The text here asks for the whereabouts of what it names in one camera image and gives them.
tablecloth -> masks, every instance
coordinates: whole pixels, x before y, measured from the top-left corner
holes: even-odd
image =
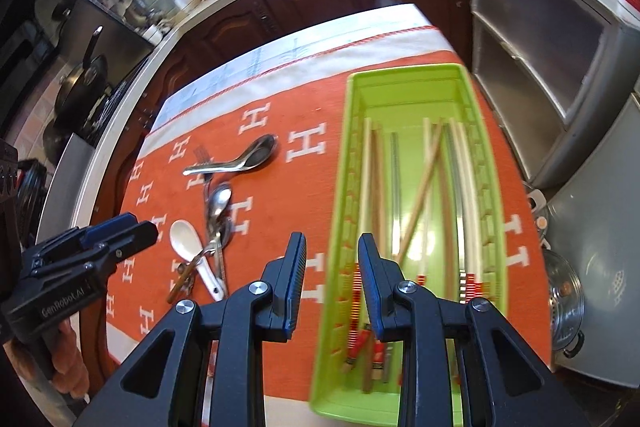
[[[122,211],[156,223],[159,238],[121,263],[109,281],[112,357],[123,360],[169,309],[165,297],[179,263],[169,243],[172,222],[187,219],[204,231],[202,177],[182,175],[196,162],[194,149],[228,160],[256,137],[273,133],[280,141],[273,163],[231,179],[234,236],[225,249],[226,276],[231,291],[257,280],[267,261],[284,254],[290,232],[305,233],[308,261],[298,328],[290,343],[264,346],[267,417],[275,423],[330,423],[307,415],[300,402],[308,399],[324,299],[346,80],[355,71],[446,62],[460,60],[437,28],[415,7],[396,6],[279,39],[172,96],[145,139],[124,198]],[[479,93],[478,99],[506,219],[508,318],[549,363],[547,284],[537,233],[508,145]],[[193,298],[211,302],[199,280]]]

white spoon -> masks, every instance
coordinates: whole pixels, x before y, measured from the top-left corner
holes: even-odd
[[[202,242],[198,237],[198,232],[196,232],[196,229],[193,228],[193,225],[189,223],[189,221],[185,221],[184,219],[174,221],[169,231],[169,239],[175,253],[188,263],[193,261],[194,257],[196,257],[203,248]],[[204,257],[196,264],[196,270],[198,270],[213,300],[216,302],[222,301],[226,293],[224,283],[213,275],[211,267]]]

metal bolt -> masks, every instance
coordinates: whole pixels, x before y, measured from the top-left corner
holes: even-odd
[[[485,311],[488,311],[489,308],[491,307],[491,302],[489,302],[484,297],[476,297],[471,301],[471,305],[474,307],[476,311],[485,312]]]
[[[182,315],[193,311],[196,305],[189,299],[183,299],[175,305],[175,310]]]
[[[398,283],[398,289],[402,293],[414,293],[418,289],[418,285],[413,281],[401,281]]]
[[[267,291],[269,285],[263,281],[252,282],[249,285],[249,291],[254,295],[260,295]]]

